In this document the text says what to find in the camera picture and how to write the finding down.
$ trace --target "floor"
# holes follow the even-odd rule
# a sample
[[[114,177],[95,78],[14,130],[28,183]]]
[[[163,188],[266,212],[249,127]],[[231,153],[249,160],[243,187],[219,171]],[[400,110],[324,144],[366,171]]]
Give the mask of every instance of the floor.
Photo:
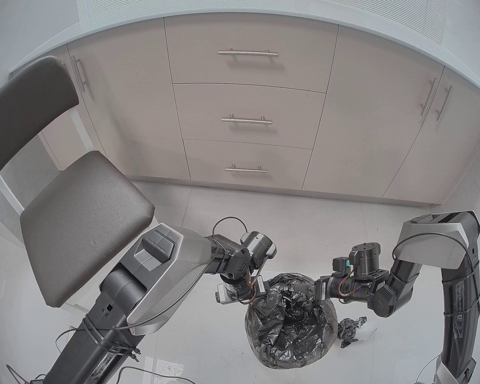
[[[266,278],[279,272],[300,272],[313,278],[330,274],[333,257],[348,255],[353,245],[364,241],[381,244],[381,268],[389,269],[390,252],[402,223],[429,211],[143,181],[135,184],[156,206],[159,222],[206,236],[219,219],[238,216],[249,230],[265,233],[278,248],[265,266]],[[228,220],[217,232],[239,240],[242,227]],[[5,363],[27,379],[46,373],[58,356],[55,338],[81,318],[44,304],[21,242],[1,223],[0,249],[0,383],[10,384],[14,381],[7,376]],[[361,303],[334,301],[339,320],[365,315],[380,322],[378,332],[345,349],[336,342],[318,362],[293,370],[269,369],[256,359],[244,331],[245,307],[217,304],[214,292],[219,281],[218,276],[205,275],[172,319],[141,342],[140,362],[129,359],[126,364],[181,375],[197,384],[412,384],[442,347],[443,294],[440,271],[433,267],[422,269],[411,302],[390,318],[377,318]],[[480,343],[474,357],[480,360]],[[433,369],[431,363],[420,380],[430,383]],[[126,370],[120,383],[175,381]]]

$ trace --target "gray upholstered chair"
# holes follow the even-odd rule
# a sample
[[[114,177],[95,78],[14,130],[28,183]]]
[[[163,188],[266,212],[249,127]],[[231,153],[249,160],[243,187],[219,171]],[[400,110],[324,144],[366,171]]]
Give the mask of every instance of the gray upholstered chair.
[[[0,191],[20,214],[25,248],[45,303],[60,307],[152,222],[154,207],[92,142],[63,63],[35,61],[0,89],[0,169],[56,117],[70,111],[87,153],[25,209],[0,176]]]

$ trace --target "ribbed panel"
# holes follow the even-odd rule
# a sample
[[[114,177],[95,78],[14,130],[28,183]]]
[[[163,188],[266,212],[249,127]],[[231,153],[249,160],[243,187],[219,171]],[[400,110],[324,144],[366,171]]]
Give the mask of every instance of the ribbed panel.
[[[447,0],[327,1],[386,17],[442,43]],[[202,5],[208,8],[208,3],[208,0],[204,0]],[[218,7],[218,1],[211,3],[212,8]],[[226,5],[231,5],[231,3],[231,1],[226,1]],[[259,1],[259,7],[268,8],[268,3],[268,1]],[[272,0],[271,3],[272,9],[279,8],[279,6],[288,9],[286,0]],[[252,7],[252,2],[238,0],[235,5],[239,8],[244,5],[248,9]],[[85,32],[170,9],[184,8],[187,10],[192,7],[192,0],[77,0],[77,6],[82,32]]]
[[[80,20],[80,27],[83,32],[90,31],[90,24],[88,23],[88,13],[86,0],[77,0],[78,18]]]

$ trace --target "crumpled plastic bag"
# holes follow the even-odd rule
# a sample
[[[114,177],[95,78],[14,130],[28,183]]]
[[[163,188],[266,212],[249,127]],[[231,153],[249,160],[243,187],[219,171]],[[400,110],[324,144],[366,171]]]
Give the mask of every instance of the crumpled plastic bag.
[[[270,291],[251,303],[245,331],[257,359],[275,369],[300,368],[321,359],[336,339],[337,316],[331,300],[308,299],[296,283],[309,277],[283,273],[268,281]]]
[[[340,348],[348,347],[351,343],[358,341],[355,338],[355,334],[357,333],[357,329],[361,328],[367,322],[367,317],[362,316],[359,317],[358,320],[352,320],[348,317],[343,319],[340,323],[338,323],[338,332],[336,337],[342,340],[342,345]]]

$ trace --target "cabinet handle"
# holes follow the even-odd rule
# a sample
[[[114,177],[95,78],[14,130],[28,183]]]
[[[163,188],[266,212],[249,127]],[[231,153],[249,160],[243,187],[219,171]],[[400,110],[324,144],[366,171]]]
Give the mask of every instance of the cabinet handle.
[[[73,74],[75,75],[75,79],[77,81],[78,87],[80,88],[80,92],[85,92],[85,84],[87,84],[86,81],[82,81],[82,78],[80,76],[80,71],[78,70],[78,62],[80,59],[76,59],[75,56],[70,57],[70,61],[72,62],[72,67],[73,67]]]
[[[230,168],[225,168],[225,171],[228,172],[252,172],[252,173],[267,173],[266,169],[262,169],[261,166],[258,166],[257,169],[252,168],[237,168],[235,164],[232,164]]]
[[[228,51],[218,51],[219,55],[250,55],[250,56],[270,56],[277,57],[277,52],[266,51],[234,51],[233,48],[230,48]]]
[[[256,119],[236,119],[233,116],[233,113],[230,114],[230,117],[222,117],[222,121],[230,123],[253,123],[253,124],[272,124],[271,120],[265,120],[265,116],[262,116],[260,120]]]
[[[438,79],[436,77],[434,78],[433,81],[432,80],[429,80],[429,81],[430,81],[430,84],[432,84],[432,87],[430,88],[430,92],[428,93],[427,101],[425,102],[425,104],[420,104],[423,108],[421,112],[422,116],[425,116],[425,114],[427,113],[428,107],[430,106],[430,102],[432,101],[433,93],[437,88],[437,84],[438,84]]]
[[[450,86],[450,88],[445,88],[445,91],[447,91],[447,97],[445,98],[444,104],[442,105],[442,109],[441,110],[437,109],[437,113],[438,113],[437,121],[440,121],[440,119],[444,115],[445,108],[447,107],[447,104],[448,104],[448,100],[450,100],[450,96],[452,94],[452,89],[453,89],[452,86]]]

